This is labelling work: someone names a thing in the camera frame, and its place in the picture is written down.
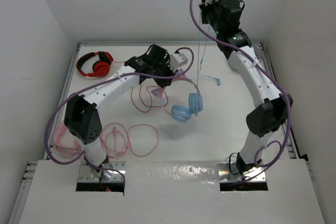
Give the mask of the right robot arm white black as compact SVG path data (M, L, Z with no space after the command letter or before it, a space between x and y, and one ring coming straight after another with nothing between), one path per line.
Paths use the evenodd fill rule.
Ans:
M263 74L252 42L240 29L245 7L242 0L201 0L201 22L216 33L218 48L229 65L238 72L252 97L255 108L246 116L247 139L236 157L240 174L261 164L261 155L273 133L287 118L282 92Z

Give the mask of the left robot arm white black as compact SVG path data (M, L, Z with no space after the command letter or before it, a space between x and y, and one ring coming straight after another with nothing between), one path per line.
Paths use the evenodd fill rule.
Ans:
M94 167L100 167L107 160L99 140L103 109L147 78L153 78L161 87L170 85L171 77L186 62L180 53L169 54L162 47L152 45L149 52L128 59L108 79L107 84L78 94L68 101L64 124L80 140L86 159Z

